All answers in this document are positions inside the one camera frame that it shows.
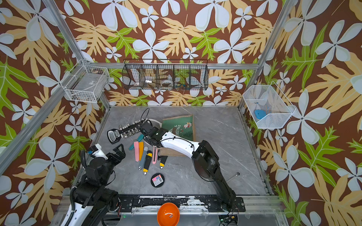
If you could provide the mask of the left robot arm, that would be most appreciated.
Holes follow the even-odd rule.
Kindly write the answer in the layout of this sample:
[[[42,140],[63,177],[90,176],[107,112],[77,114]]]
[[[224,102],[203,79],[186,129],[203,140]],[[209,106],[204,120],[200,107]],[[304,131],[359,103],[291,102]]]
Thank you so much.
[[[123,144],[105,154],[96,144],[80,154],[85,174],[81,181],[70,190],[70,206],[61,225],[63,226],[104,226],[104,217],[110,211],[119,209],[119,194],[106,188],[109,178],[125,157]]]

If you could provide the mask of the green christmas burlap pouch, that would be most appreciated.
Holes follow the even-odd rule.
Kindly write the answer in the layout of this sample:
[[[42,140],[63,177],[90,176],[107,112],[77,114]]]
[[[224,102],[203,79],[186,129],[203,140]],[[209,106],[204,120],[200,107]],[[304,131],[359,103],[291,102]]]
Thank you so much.
[[[175,136],[181,137],[183,139],[189,140],[193,142],[196,139],[195,127],[193,126],[193,115],[183,115],[176,116],[171,118],[164,118],[162,121],[162,128],[169,130]],[[181,148],[173,149],[173,148],[160,148],[161,156],[178,156],[178,157],[192,157],[192,152],[194,148],[191,147],[191,144],[185,142],[181,139],[175,139],[180,145],[188,145],[188,147],[181,151]]]

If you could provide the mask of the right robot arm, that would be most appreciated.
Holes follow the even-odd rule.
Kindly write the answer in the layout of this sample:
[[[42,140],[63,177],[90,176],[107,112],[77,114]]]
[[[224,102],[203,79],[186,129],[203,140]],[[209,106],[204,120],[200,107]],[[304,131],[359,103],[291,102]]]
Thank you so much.
[[[154,127],[150,120],[141,121],[138,130],[149,144],[170,148],[189,157],[200,178],[211,183],[215,189],[219,208],[224,211],[246,211],[244,202],[227,184],[221,172],[219,157],[207,141],[196,142],[181,138],[169,130]]]

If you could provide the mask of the small black yellow utility knife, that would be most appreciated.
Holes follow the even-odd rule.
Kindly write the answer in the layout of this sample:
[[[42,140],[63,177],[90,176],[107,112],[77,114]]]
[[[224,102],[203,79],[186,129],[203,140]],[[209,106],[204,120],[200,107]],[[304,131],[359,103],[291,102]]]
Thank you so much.
[[[165,166],[165,164],[166,164],[166,161],[167,161],[167,158],[168,158],[168,156],[166,156],[166,155],[162,155],[161,157],[160,157],[160,169],[163,169],[164,168],[164,166]]]

